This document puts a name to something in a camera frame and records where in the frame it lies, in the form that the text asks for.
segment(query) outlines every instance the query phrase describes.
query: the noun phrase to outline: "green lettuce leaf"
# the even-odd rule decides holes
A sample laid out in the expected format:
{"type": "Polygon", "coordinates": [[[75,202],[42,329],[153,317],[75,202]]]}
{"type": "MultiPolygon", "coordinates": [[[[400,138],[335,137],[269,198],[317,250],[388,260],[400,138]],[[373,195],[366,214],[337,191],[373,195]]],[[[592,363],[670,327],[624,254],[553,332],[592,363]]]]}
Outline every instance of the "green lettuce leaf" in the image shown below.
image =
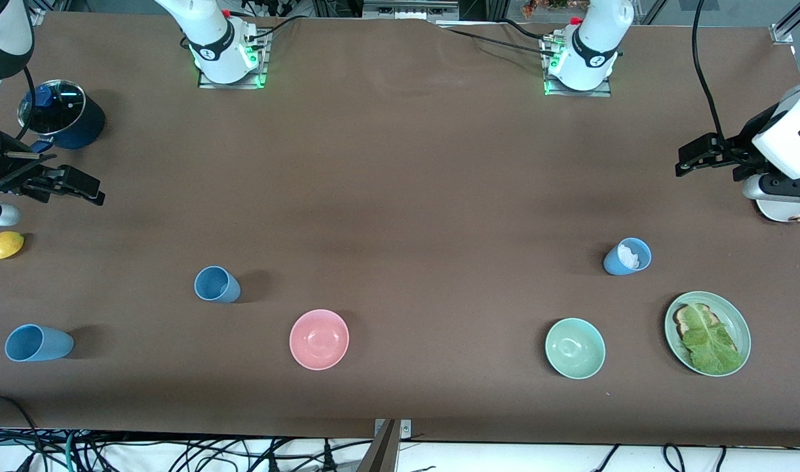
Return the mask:
{"type": "Polygon", "coordinates": [[[711,320],[706,314],[710,311],[705,305],[691,303],[687,307],[682,320],[689,329],[682,336],[682,343],[691,353],[691,364],[715,376],[737,370],[744,358],[734,349],[726,326],[720,320],[711,320]]]}

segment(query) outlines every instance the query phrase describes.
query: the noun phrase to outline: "lemon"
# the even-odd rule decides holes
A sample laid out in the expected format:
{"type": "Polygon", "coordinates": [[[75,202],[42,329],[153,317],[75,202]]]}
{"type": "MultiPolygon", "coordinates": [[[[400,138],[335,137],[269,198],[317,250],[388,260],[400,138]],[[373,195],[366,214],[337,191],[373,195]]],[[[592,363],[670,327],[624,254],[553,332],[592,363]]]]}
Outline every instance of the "lemon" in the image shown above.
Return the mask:
{"type": "Polygon", "coordinates": [[[24,236],[14,231],[0,233],[0,259],[7,259],[24,246],[24,236]]]}

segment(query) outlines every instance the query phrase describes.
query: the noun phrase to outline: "blue cup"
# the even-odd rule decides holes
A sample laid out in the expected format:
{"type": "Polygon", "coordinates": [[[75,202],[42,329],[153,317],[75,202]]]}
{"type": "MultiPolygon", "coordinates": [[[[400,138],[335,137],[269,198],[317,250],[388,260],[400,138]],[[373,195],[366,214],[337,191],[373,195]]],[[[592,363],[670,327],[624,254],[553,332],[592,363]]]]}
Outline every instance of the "blue cup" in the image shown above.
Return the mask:
{"type": "MultiPolygon", "coordinates": [[[[18,107],[23,126],[30,113],[30,92],[18,107]]],[[[105,126],[105,113],[79,85],[72,81],[47,81],[35,87],[35,107],[28,129],[39,135],[32,144],[41,153],[52,146],[80,149],[97,140],[105,126]]]]}
{"type": "Polygon", "coordinates": [[[230,303],[240,298],[240,282],[218,265],[202,269],[196,275],[193,289],[205,302],[230,303]]]}
{"type": "Polygon", "coordinates": [[[603,258],[603,268],[612,275],[629,275],[633,274],[633,272],[647,269],[647,266],[651,265],[652,259],[651,249],[647,247],[645,242],[638,238],[627,238],[618,243],[618,245],[603,258]],[[632,268],[625,265],[624,262],[621,262],[620,250],[622,245],[629,248],[632,254],[639,256],[638,267],[632,268]]]}
{"type": "Polygon", "coordinates": [[[14,329],[7,337],[4,352],[10,361],[51,361],[69,355],[73,338],[67,332],[37,324],[25,324],[14,329]]]}

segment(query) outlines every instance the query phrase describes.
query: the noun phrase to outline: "green bowl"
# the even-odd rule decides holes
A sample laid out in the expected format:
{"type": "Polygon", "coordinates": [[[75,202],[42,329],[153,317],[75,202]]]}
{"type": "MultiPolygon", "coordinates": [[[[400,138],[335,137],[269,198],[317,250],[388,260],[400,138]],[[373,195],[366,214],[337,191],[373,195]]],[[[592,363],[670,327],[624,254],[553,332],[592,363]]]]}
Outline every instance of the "green bowl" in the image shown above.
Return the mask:
{"type": "Polygon", "coordinates": [[[746,364],[747,359],[750,358],[750,351],[752,350],[750,327],[746,325],[744,316],[725,298],[709,292],[688,292],[678,296],[678,298],[670,304],[670,307],[667,309],[667,314],[664,315],[664,337],[667,338],[667,345],[670,346],[670,350],[678,357],[679,361],[682,361],[682,364],[687,365],[688,368],[697,374],[703,374],[703,376],[709,377],[731,376],[731,374],[734,374],[746,364]],[[703,303],[708,305],[708,307],[712,309],[712,313],[717,315],[720,322],[725,326],[726,332],[729,333],[732,341],[734,341],[734,346],[738,348],[738,352],[741,357],[744,358],[744,362],[741,362],[738,368],[727,374],[706,374],[691,365],[691,353],[688,352],[688,349],[685,348],[685,344],[682,343],[682,338],[679,337],[679,329],[676,326],[676,321],[673,319],[676,311],[689,303],[703,303]]]}
{"type": "Polygon", "coordinates": [[[597,374],[607,350],[597,328],[586,320],[562,319],[546,336],[548,362],[569,379],[588,379],[597,374]]]}

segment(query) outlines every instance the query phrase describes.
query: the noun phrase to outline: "blue pot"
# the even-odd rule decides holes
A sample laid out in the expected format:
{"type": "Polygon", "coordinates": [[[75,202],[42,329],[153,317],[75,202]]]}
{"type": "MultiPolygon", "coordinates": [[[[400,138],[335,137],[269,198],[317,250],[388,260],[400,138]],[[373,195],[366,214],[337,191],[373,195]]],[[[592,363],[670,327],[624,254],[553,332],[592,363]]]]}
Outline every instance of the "blue pot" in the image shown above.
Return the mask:
{"type": "MultiPolygon", "coordinates": [[[[18,122],[23,126],[30,111],[30,92],[18,107],[18,122]]],[[[97,140],[105,126],[105,113],[79,85],[54,80],[35,87],[35,109],[28,129],[39,135],[32,146],[44,152],[55,146],[80,149],[97,140]]]]}

